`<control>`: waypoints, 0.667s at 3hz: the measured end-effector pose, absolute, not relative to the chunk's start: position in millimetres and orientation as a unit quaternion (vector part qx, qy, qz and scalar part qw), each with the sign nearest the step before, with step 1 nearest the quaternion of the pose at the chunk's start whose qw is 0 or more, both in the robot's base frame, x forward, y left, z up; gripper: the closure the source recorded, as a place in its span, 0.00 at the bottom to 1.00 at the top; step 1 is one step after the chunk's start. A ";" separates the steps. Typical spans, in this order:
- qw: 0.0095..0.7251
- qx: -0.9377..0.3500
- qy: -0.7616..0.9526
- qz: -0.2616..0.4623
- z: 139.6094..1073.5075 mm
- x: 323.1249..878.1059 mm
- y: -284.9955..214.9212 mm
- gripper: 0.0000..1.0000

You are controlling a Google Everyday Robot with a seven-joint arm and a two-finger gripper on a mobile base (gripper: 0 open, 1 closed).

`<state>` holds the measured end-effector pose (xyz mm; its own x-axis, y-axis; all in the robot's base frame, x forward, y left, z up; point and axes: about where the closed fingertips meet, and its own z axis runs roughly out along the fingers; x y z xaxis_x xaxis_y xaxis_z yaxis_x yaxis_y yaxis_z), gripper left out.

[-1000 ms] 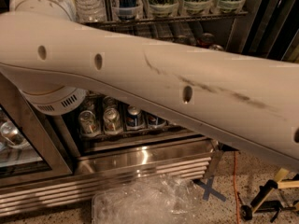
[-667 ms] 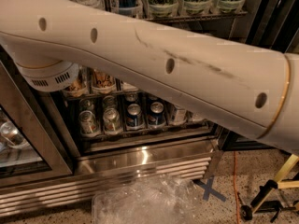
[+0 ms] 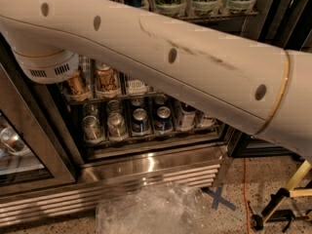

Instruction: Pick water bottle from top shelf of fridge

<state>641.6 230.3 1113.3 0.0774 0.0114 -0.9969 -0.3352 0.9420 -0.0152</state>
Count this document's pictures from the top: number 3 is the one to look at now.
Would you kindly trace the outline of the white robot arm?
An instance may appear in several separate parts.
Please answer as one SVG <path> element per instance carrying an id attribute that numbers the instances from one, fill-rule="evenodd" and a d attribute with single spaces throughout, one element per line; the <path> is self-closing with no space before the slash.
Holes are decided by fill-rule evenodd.
<path id="1" fill-rule="evenodd" d="M 0 0 L 26 76 L 67 80 L 99 60 L 248 135 L 312 162 L 312 55 L 109 0 Z"/>

